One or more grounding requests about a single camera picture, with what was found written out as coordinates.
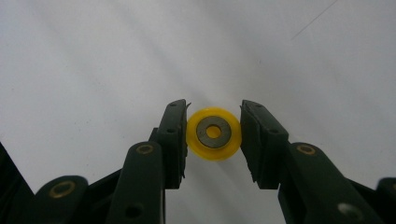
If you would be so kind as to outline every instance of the yellow ring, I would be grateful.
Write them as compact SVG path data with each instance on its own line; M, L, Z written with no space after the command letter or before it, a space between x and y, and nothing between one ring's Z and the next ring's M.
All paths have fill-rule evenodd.
M225 119L231 127L231 138L224 147L211 148L201 143L197 135L197 126L202 119L217 116ZM199 157L209 161L222 161L230 158L241 146L241 125L236 117L227 110L208 107L193 114L187 123L186 141L189 148Z

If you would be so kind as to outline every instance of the brass screw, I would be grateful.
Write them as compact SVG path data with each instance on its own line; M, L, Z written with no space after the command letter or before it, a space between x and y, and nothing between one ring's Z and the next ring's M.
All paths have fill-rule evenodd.
M317 151L312 148L311 146L308 145L299 145L297 146L297 150L299 150L301 153L304 153L305 155L308 156L313 156L315 155L315 153L317 153Z
M136 151L137 151L137 153L139 153L139 154L146 155L146 154L149 154L149 153L151 153L152 151L154 151L154 147L153 147L152 145L143 145L143 146L138 147L138 148L136 149Z
M49 196L54 199L60 199L69 195L76 188L76 183L71 180L65 180L52 187L49 191Z

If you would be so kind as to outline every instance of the yellow wheel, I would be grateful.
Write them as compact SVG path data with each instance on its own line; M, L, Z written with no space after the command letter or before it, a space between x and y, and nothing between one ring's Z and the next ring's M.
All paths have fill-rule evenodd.
M191 116L187 122L187 145L199 157L222 161L241 146L241 126L230 112L208 107Z

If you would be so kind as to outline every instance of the yellow disc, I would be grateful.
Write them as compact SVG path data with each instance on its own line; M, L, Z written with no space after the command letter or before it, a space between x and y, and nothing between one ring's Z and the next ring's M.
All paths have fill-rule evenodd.
M211 117L224 119L231 129L230 139L221 147L208 147L200 141L198 136L198 125L200 122ZM216 141L221 136L221 129L216 125L208 126L205 130L205 135L209 140ZM187 122L186 138L189 148L199 157L209 161L222 161L231 157L241 146L241 126L238 119L227 110L218 107L208 107L197 111L190 117Z

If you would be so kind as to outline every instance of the round yellow object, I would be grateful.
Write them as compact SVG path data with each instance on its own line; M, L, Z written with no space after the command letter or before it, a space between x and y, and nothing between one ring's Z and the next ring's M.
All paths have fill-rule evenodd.
M201 143L197 135L197 126L200 121L212 116L224 119L231 128L230 140L222 147L207 147ZM216 126L210 126L206 129L206 134L215 139L221 135L221 130ZM209 161L222 161L230 158L242 143L241 125L238 119L227 110L218 107L208 107L193 114L187 122L186 135L189 148L199 157Z

